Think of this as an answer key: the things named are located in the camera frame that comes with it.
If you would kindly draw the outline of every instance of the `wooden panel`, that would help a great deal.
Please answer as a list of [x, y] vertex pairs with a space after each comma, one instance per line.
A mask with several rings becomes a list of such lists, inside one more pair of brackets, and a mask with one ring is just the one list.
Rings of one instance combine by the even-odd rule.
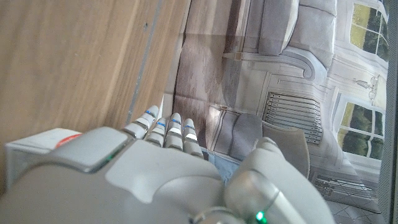
[[162, 19], [158, 21], [154, 31], [152, 45], [141, 80], [141, 87], [138, 92], [137, 102], [141, 103], [135, 103], [132, 119], [136, 119], [151, 105], [160, 105], [162, 101], [169, 70], [172, 68], [173, 54], [171, 52], [175, 51], [181, 32], [182, 19], [184, 14], [188, 13], [188, 11], [184, 10], [187, 8], [187, 4], [190, 4], [190, 0], [168, 0], [167, 3], [164, 2], [159, 16]]
[[[157, 8], [159, 37], [151, 43], [157, 51], [148, 54], [156, 69], [145, 67], [142, 85], [152, 85], [151, 76], [167, 79], [170, 62], [164, 57], [173, 53], [182, 2], [158, 8], [156, 0], [1, 1], [0, 147], [56, 127], [82, 132], [104, 124], [121, 127]], [[160, 103], [164, 86], [149, 87], [157, 90], [150, 93], [140, 87], [137, 102]], [[3, 187], [1, 150], [0, 193]]]

